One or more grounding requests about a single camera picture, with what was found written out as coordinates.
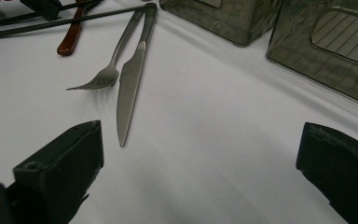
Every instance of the serrated knife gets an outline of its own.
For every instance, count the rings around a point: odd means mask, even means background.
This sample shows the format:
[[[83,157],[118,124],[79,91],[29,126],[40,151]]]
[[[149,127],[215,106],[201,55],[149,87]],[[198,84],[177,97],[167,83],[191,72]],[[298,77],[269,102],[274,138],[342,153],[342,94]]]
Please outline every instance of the serrated knife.
[[[123,65],[120,76],[120,87],[117,99],[117,134],[118,141],[124,147],[130,127],[132,110],[136,99],[139,81],[145,62],[145,55],[150,36],[156,21],[157,6],[154,3],[145,5],[145,23],[138,46],[133,56]]]

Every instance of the white table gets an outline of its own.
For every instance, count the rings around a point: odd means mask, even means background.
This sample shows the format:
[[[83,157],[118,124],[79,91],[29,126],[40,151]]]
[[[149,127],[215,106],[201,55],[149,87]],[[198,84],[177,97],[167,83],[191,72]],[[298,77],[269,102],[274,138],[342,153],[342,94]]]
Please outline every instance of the white table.
[[[141,4],[106,0],[91,13]],[[27,11],[18,1],[0,4],[0,18]],[[159,10],[120,147],[118,83],[66,89],[108,64],[130,17],[85,22],[66,58],[56,48],[68,26],[0,39],[1,183],[10,185],[13,167],[70,127],[99,119],[105,166],[73,224],[346,223],[296,169],[296,155],[307,121],[358,139],[358,103],[270,63],[271,32],[237,48]]]

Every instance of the white surface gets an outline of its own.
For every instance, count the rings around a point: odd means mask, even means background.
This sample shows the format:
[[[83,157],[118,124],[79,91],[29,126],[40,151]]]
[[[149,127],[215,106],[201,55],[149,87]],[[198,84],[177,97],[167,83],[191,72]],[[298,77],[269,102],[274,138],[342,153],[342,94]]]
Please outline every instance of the white surface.
[[[141,4],[106,0],[92,13]],[[21,11],[17,1],[0,4],[1,16]],[[306,121],[358,139],[358,104],[268,62],[270,32],[242,49],[159,10],[121,148],[118,84],[65,89],[108,64],[130,16],[87,21],[67,58],[56,48],[68,26],[0,39],[1,183],[70,127],[100,119],[105,166],[73,224],[346,223],[296,169],[296,155]]]

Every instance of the brown wooden handle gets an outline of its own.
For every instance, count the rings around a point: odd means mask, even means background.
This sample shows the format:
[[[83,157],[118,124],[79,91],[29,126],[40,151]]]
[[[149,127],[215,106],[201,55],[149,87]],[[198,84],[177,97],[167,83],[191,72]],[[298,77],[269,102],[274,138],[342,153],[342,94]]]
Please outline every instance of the brown wooden handle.
[[[83,7],[78,7],[75,13],[74,19],[81,18],[83,15]],[[68,29],[68,32],[65,35],[65,38],[61,44],[57,47],[57,53],[61,56],[71,55],[76,47],[77,40],[81,32],[81,23],[74,22],[71,23],[71,26]]]

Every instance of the metal fork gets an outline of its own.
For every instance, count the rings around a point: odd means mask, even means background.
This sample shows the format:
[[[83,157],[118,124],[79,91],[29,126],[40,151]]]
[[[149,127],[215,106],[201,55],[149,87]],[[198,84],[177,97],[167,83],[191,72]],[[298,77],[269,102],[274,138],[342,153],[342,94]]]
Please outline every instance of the metal fork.
[[[121,50],[126,45],[133,30],[135,29],[138,22],[141,20],[144,13],[145,13],[145,11],[143,9],[136,10],[133,13],[129,23],[127,24],[126,29],[124,30],[123,35],[118,40],[117,46],[115,48],[115,51],[113,53],[110,63],[103,70],[101,70],[97,74],[97,76],[92,79],[92,81],[90,81],[84,85],[78,86],[78,87],[73,87],[73,88],[67,89],[68,91],[70,91],[70,90],[96,90],[96,89],[107,87],[109,85],[113,86],[116,83],[118,75],[119,75],[119,72],[116,69],[117,58],[120,55]]]

